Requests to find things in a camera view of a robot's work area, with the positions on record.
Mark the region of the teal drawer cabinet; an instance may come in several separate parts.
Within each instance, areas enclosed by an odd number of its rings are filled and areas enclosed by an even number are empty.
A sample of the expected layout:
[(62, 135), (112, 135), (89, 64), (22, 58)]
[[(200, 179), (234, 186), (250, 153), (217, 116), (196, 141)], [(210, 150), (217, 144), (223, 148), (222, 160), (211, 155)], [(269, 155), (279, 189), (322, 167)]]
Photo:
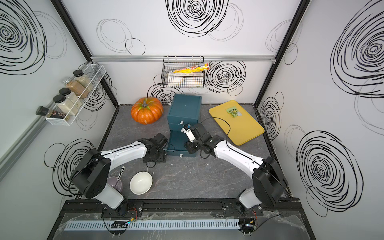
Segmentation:
[(194, 95), (176, 94), (167, 114), (170, 129), (170, 139), (167, 152), (169, 156), (196, 157), (197, 154), (190, 154), (184, 144), (189, 139), (182, 128), (186, 124), (195, 125), (201, 117), (202, 97)]

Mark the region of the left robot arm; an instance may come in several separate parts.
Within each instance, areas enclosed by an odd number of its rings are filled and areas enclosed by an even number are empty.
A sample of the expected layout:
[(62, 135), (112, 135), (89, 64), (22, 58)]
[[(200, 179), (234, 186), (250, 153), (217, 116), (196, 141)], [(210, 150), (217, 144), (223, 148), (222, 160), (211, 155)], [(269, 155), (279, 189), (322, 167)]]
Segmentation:
[(110, 172), (137, 159), (143, 159), (145, 163), (165, 162), (167, 154), (164, 147), (167, 142), (168, 139), (159, 133), (153, 138), (142, 138), (114, 150), (99, 152), (91, 149), (73, 170), (70, 183), (86, 198), (106, 204), (123, 217), (129, 211), (129, 203), (118, 190), (107, 183)]

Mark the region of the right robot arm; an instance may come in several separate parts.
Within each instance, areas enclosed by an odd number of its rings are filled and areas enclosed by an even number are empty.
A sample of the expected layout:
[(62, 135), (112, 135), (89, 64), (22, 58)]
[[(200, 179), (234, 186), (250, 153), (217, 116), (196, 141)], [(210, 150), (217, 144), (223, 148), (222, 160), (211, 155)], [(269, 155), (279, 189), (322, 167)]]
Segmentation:
[(288, 191), (286, 177), (274, 158), (263, 159), (248, 154), (231, 145), (225, 138), (212, 136), (202, 124), (184, 125), (181, 132), (188, 138), (185, 147), (190, 154), (202, 151), (227, 161), (252, 179), (253, 186), (238, 196), (244, 208), (251, 209), (258, 205), (271, 208)]

